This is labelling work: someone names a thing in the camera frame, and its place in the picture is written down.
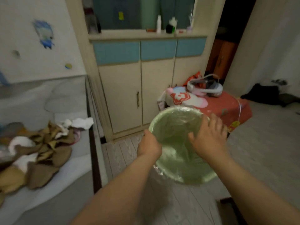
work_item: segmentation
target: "cabinet handle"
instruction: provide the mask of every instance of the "cabinet handle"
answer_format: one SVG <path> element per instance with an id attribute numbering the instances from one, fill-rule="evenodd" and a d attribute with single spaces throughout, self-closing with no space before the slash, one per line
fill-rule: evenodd
<path id="1" fill-rule="evenodd" d="M 137 92 L 137 108 L 140 107 L 140 94 Z"/>

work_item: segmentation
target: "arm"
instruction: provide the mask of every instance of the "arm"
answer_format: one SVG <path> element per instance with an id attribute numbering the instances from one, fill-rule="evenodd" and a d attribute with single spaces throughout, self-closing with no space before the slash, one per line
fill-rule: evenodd
<path id="1" fill-rule="evenodd" d="M 204 118 L 189 139 L 196 153 L 215 170 L 248 224 L 299 224 L 300 211 L 239 166 L 227 153 L 227 127 L 220 118 Z"/>
<path id="2" fill-rule="evenodd" d="M 155 136 L 145 130 L 137 158 L 100 189 L 71 224 L 133 224 L 148 174 L 161 153 Z"/>

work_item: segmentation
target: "wooden floor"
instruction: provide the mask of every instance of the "wooden floor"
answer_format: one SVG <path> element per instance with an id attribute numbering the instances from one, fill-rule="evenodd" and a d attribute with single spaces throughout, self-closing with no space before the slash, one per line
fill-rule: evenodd
<path id="1" fill-rule="evenodd" d="M 250 102 L 253 117 L 228 139 L 233 159 L 282 198 L 300 209 L 300 116 L 293 110 Z M 142 135 L 103 146 L 109 179 L 136 157 Z M 136 224 L 222 224 L 216 201 L 229 197 L 217 177 L 188 186 L 164 179 L 153 169 L 139 207 Z"/>
<path id="2" fill-rule="evenodd" d="M 109 180 L 136 158 L 141 138 L 140 134 L 115 144 L 102 145 Z M 141 199 L 136 224 L 222 224 L 216 200 L 229 196 L 218 178 L 205 185 L 187 186 L 163 178 L 153 168 Z"/>

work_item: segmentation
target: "trash bin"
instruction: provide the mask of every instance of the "trash bin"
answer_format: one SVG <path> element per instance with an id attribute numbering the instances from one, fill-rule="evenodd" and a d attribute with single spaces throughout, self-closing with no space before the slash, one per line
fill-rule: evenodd
<path id="1" fill-rule="evenodd" d="M 149 130 L 162 144 L 163 152 L 156 165 L 163 175 L 185 184 L 201 184 L 216 177 L 213 169 L 193 150 L 188 133 L 200 129 L 203 113 L 199 110 L 172 106 L 161 111 Z"/>

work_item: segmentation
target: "shelf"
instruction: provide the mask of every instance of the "shelf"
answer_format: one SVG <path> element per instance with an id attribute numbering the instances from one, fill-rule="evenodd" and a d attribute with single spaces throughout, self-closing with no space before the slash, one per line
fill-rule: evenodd
<path id="1" fill-rule="evenodd" d="M 99 34 L 88 35 L 90 41 L 97 40 L 146 40 L 146 39 L 172 39 L 189 37 L 207 37 L 206 30 L 192 33 L 167 34 L 162 31 L 161 34 L 155 32 L 146 32 L 146 30 L 102 30 Z"/>

